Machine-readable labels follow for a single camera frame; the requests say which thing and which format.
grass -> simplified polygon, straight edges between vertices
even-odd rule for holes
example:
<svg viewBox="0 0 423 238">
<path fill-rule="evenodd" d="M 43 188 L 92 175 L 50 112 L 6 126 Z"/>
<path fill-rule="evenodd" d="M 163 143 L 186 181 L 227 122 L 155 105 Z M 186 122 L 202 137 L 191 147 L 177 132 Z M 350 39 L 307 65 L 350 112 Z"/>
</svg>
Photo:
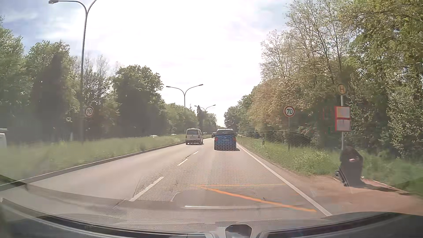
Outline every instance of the grass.
<svg viewBox="0 0 423 238">
<path fill-rule="evenodd" d="M 332 176 L 340 164 L 339 151 L 318 150 L 313 147 L 291 147 L 288 150 L 287 144 L 266 141 L 262 145 L 260 139 L 240 136 L 237 141 L 262 158 L 306 176 Z M 364 178 L 423 195 L 422 164 L 370 155 L 362 150 L 359 153 L 364 157 Z"/>
<path fill-rule="evenodd" d="M 37 143 L 0 149 L 0 174 L 20 180 L 94 161 L 176 144 L 185 135 Z"/>
</svg>

dark car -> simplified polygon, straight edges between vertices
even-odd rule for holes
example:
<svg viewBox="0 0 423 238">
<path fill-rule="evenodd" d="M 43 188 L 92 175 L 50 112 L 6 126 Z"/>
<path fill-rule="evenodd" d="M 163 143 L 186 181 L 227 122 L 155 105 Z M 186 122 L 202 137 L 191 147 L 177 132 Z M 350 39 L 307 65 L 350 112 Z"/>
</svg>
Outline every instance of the dark car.
<svg viewBox="0 0 423 238">
<path fill-rule="evenodd" d="M 233 129 L 218 129 L 214 136 L 215 150 L 236 150 L 236 133 Z"/>
</svg>

orange line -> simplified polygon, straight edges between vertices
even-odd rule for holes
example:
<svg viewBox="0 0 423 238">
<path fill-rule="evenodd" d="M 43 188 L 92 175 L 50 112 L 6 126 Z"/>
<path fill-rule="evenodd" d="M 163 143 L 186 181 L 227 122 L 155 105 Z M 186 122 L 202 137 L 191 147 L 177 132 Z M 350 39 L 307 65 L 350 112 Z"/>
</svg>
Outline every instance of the orange line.
<svg viewBox="0 0 423 238">
<path fill-rule="evenodd" d="M 212 187 L 212 186 L 227 186 L 227 187 L 231 187 L 231 186 L 275 186 L 275 185 L 286 185 L 284 183 L 269 183 L 269 184 L 199 184 L 198 186 L 207 186 L 207 187 Z"/>
<path fill-rule="evenodd" d="M 210 190 L 210 191 L 214 191 L 214 192 L 217 192 L 217 193 L 220 193 L 220 194 L 226 194 L 226 195 L 229 195 L 229 196 L 240 197 L 240 198 L 251 200 L 251 201 L 277 205 L 277 206 L 280 206 L 280 207 L 283 207 L 283 208 L 290 208 L 290 209 L 306 211 L 306 212 L 316 212 L 316 210 L 314 210 L 314 209 L 298 208 L 298 207 L 295 207 L 295 206 L 285 205 L 285 204 L 278 203 L 278 202 L 265 201 L 265 200 L 261 200 L 261 199 L 258 199 L 258 198 L 252 198 L 252 197 L 249 197 L 249 196 L 243 196 L 243 195 L 239 195 L 239 194 L 228 193 L 228 192 L 224 192 L 224 191 L 214 189 L 214 188 L 205 188 L 205 187 L 201 187 L 201 188 L 206 189 L 206 190 Z"/>
</svg>

white van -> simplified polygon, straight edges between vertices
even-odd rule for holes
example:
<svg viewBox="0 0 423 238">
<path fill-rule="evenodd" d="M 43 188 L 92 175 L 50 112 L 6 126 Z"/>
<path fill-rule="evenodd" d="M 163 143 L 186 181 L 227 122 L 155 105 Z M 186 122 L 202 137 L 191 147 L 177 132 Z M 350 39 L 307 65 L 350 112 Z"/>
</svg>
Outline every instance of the white van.
<svg viewBox="0 0 423 238">
<path fill-rule="evenodd" d="M 0 149 L 7 147 L 6 134 L 0 133 Z"/>
<path fill-rule="evenodd" d="M 203 144 L 203 134 L 198 128 L 187 129 L 185 144 Z"/>
</svg>

person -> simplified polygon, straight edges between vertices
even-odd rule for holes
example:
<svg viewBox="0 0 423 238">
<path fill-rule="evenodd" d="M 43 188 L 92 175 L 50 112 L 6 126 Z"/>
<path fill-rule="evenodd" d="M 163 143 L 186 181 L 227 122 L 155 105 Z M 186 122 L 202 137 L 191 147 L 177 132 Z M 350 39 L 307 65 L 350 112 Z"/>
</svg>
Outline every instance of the person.
<svg viewBox="0 0 423 238">
<path fill-rule="evenodd" d="M 363 171 L 363 156 L 351 146 L 346 146 L 339 157 L 341 165 L 339 172 L 343 180 L 344 186 L 360 187 L 365 183 L 361 180 L 361 172 Z"/>
</svg>

